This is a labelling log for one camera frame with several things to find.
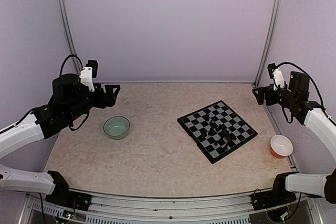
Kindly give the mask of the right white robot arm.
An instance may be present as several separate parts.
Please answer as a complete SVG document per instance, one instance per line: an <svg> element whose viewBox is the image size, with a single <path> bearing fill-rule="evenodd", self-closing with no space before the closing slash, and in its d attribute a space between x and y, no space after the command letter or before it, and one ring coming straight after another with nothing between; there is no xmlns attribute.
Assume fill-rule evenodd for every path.
<svg viewBox="0 0 336 224"><path fill-rule="evenodd" d="M321 104L308 100L309 76L292 71L288 85L280 69L274 69L270 76L274 81L272 84L252 89L257 103L267 106L278 104L283 109L288 109L291 118L312 131L335 157L335 124L325 115ZM293 172L279 174L274 180L268 199L273 205L279 205L288 198L289 193L321 197L335 204L335 172L331 174Z"/></svg>

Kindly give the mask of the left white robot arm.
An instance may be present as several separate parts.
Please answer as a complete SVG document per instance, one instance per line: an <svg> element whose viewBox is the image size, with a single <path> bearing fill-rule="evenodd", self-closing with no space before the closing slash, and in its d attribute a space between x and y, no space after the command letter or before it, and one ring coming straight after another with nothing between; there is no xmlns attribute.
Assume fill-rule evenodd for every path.
<svg viewBox="0 0 336 224"><path fill-rule="evenodd" d="M43 106L28 111L22 119L1 130L1 157L34 142L47 140L63 129L75 131L74 121L88 116L92 108L104 109L116 103L119 85L93 83L90 68L80 75L63 74L52 82L52 96ZM1 166L1 190L53 195L66 206L73 193L58 172L29 172Z"/></svg>

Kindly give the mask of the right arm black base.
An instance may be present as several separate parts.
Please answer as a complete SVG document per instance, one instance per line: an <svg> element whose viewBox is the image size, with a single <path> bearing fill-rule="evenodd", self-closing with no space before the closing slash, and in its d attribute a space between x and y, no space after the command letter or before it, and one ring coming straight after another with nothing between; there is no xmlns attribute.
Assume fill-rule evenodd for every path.
<svg viewBox="0 0 336 224"><path fill-rule="evenodd" d="M254 210L262 210L275 206L280 206L296 201L296 194L286 191L286 177L296 172L281 173L276 176L272 189L261 191L255 189L251 195L251 201Z"/></svg>

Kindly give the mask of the black grey chess board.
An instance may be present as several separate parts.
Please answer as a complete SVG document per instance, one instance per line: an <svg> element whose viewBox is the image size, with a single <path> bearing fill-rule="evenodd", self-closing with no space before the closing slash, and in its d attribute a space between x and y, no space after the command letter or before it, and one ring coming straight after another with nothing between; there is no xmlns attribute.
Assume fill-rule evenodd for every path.
<svg viewBox="0 0 336 224"><path fill-rule="evenodd" d="M206 114L210 117L209 122L204 120L204 115ZM213 129L210 126L211 121L215 122L218 126L226 126L226 134L233 133L236 139L228 141L226 134L220 133L218 128L214 129L216 131L215 135L209 136L208 131ZM258 135L242 117L222 100L182 116L177 119L177 122L195 141L197 147L212 164L228 156ZM204 141L200 142L198 137L202 133L207 133L207 137ZM225 144L229 145L229 149L224 152L222 146Z"/></svg>

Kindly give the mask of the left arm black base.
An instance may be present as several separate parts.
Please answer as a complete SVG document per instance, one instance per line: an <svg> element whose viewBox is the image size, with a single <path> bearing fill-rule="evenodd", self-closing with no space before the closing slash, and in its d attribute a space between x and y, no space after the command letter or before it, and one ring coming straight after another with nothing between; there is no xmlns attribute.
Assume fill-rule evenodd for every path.
<svg viewBox="0 0 336 224"><path fill-rule="evenodd" d="M45 200L55 205L60 205L74 210L88 211L91 195L72 191L66 188L55 188L52 194L46 195Z"/></svg>

